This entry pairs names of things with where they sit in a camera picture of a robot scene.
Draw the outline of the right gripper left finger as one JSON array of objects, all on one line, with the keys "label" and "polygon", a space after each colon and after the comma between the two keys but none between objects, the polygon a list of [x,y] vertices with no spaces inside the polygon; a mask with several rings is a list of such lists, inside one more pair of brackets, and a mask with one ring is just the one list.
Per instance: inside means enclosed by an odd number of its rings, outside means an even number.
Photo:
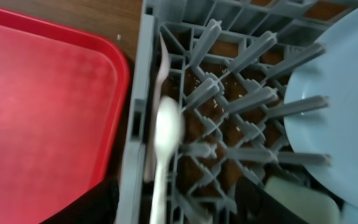
[{"label": "right gripper left finger", "polygon": [[118,179],[108,177],[42,224],[112,224],[116,219],[118,204]]}]

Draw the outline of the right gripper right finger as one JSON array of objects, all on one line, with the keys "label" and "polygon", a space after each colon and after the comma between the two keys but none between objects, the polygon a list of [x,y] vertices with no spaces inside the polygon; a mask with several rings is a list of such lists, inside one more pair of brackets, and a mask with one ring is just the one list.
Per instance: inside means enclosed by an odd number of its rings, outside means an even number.
[{"label": "right gripper right finger", "polygon": [[306,224],[247,177],[236,182],[236,218],[246,224]]}]

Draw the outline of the green bowl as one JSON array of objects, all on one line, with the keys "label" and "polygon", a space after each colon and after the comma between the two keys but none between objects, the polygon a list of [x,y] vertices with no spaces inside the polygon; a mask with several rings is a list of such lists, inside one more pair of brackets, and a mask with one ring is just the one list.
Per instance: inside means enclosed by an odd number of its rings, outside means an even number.
[{"label": "green bowl", "polygon": [[264,190],[307,223],[341,222],[337,203],[326,194],[275,176],[269,178]]}]

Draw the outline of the white plastic fork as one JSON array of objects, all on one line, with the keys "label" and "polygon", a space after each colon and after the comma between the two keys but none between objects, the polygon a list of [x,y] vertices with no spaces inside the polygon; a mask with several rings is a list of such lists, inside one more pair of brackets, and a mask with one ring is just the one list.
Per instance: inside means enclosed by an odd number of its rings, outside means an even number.
[{"label": "white plastic fork", "polygon": [[162,85],[165,79],[168,77],[169,69],[170,69],[170,60],[169,60],[167,46],[165,44],[165,41],[161,33],[159,33],[159,36],[160,36],[162,57],[161,57],[158,74],[155,79],[154,93],[152,98],[149,138],[148,138],[147,155],[146,155],[145,167],[144,167],[144,182],[146,183],[153,181],[155,177],[156,155],[154,151],[154,137],[155,137],[156,119],[158,113],[158,106],[160,103]]}]

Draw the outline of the white plastic spoon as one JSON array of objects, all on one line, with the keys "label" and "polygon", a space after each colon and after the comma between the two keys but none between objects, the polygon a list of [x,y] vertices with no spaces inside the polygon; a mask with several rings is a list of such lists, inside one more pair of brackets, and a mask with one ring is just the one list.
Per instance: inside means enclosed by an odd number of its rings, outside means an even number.
[{"label": "white plastic spoon", "polygon": [[178,103],[168,96],[160,100],[155,123],[156,170],[150,224],[166,222],[167,174],[170,160],[182,138],[182,118]]}]

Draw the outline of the light blue plate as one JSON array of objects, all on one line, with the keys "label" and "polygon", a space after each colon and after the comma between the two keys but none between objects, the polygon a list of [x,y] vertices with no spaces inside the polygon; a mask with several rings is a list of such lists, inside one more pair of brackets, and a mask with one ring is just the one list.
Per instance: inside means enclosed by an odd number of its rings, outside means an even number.
[{"label": "light blue plate", "polygon": [[358,223],[358,8],[318,37],[325,53],[292,73],[285,101],[327,96],[329,106],[284,119],[295,152],[329,154],[328,166],[306,166],[344,201],[345,223]]}]

